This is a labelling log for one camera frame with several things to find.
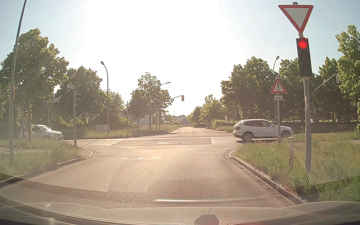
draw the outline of supplementary sign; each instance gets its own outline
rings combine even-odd
[[[299,34],[304,33],[313,5],[278,5]]]
[[[283,96],[282,95],[275,95],[274,100],[283,101]]]
[[[287,91],[280,82],[279,78],[276,78],[276,81],[273,84],[272,90],[270,91],[271,94],[286,94]]]

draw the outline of curb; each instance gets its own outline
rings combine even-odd
[[[50,172],[50,171],[54,171],[62,166],[67,166],[69,164],[72,164],[72,163],[76,163],[76,162],[79,162],[79,161],[83,161],[83,160],[86,160],[86,159],[89,159],[93,156],[95,156],[97,154],[97,152],[95,151],[92,151],[92,150],[89,150],[89,149],[85,149],[83,147],[80,147],[86,151],[88,151],[90,154],[86,157],[86,158],[76,158],[76,159],[71,159],[69,161],[66,161],[66,162],[60,162],[60,163],[57,163],[56,165],[51,165],[51,166],[48,166],[46,167],[44,170],[42,171],[33,171],[33,172],[30,172],[30,173],[27,173],[27,174],[23,174],[23,175],[20,175],[20,176],[15,176],[13,178],[10,178],[8,180],[5,180],[5,181],[0,181],[0,188],[1,187],[5,187],[5,186],[8,186],[10,184],[14,184],[14,183],[17,183],[19,181],[23,181],[23,180],[26,180],[26,179],[29,179],[29,178],[32,178],[32,177],[35,177],[35,176],[38,176],[40,174],[43,174],[44,172]]]
[[[290,192],[286,191],[285,188],[283,188],[280,184],[275,183],[270,179],[269,176],[262,173],[261,171],[258,171],[255,169],[252,165],[248,164],[247,162],[244,162],[242,159],[231,156],[235,150],[232,150],[228,153],[228,157],[232,160],[234,160],[236,163],[240,164],[242,167],[246,168],[248,171],[250,171],[253,175],[257,176],[259,179],[261,179],[263,182],[265,182],[267,185],[271,186],[274,190],[278,191],[280,194],[282,194],[284,197],[286,197],[288,200],[293,202],[296,205],[305,203],[301,198],[294,196]]]

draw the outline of grass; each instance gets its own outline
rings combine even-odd
[[[227,133],[231,133],[234,130],[233,126],[219,126],[217,127],[215,130],[219,130],[219,131],[226,131]]]
[[[360,140],[359,131],[347,131],[337,133],[320,133],[312,134],[313,141],[346,141],[346,140]],[[305,134],[294,135],[294,141],[305,141]]]
[[[288,167],[284,143],[248,143],[235,156],[257,167],[284,186],[315,201],[360,201],[360,144],[313,141],[312,168],[304,170],[304,144],[295,145],[294,168]]]
[[[160,131],[155,130],[155,125],[152,126],[152,131],[149,131],[147,126],[140,126],[139,130],[129,129],[128,137],[152,136],[161,135],[179,129],[181,125],[161,125]],[[62,130],[65,139],[73,139],[73,130]],[[77,139],[98,139],[98,138],[122,138],[127,137],[127,129],[111,130],[109,135],[107,132],[95,130],[76,130]]]
[[[9,154],[0,154],[0,180],[32,171],[43,171],[49,165],[79,158],[80,151],[64,141],[32,140],[27,145],[31,150],[14,154],[10,164]]]

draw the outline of bush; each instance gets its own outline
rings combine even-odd
[[[193,123],[194,128],[206,128],[206,123]]]
[[[236,124],[238,121],[233,121],[232,123],[230,123],[230,121],[227,121],[227,123],[224,120],[220,120],[220,119],[213,119],[212,120],[212,126],[211,129],[212,130],[216,130],[218,127],[220,126],[233,126],[234,124]]]

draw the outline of white car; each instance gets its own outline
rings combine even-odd
[[[23,132],[20,132],[20,139],[23,138]],[[60,131],[51,130],[46,125],[34,124],[32,125],[32,138],[49,139],[53,141],[63,140],[63,134]],[[24,126],[24,138],[28,139],[27,126]]]
[[[245,141],[260,138],[277,138],[277,126],[264,119],[240,120],[234,125],[233,135]],[[294,135],[292,128],[280,126],[282,138]]]

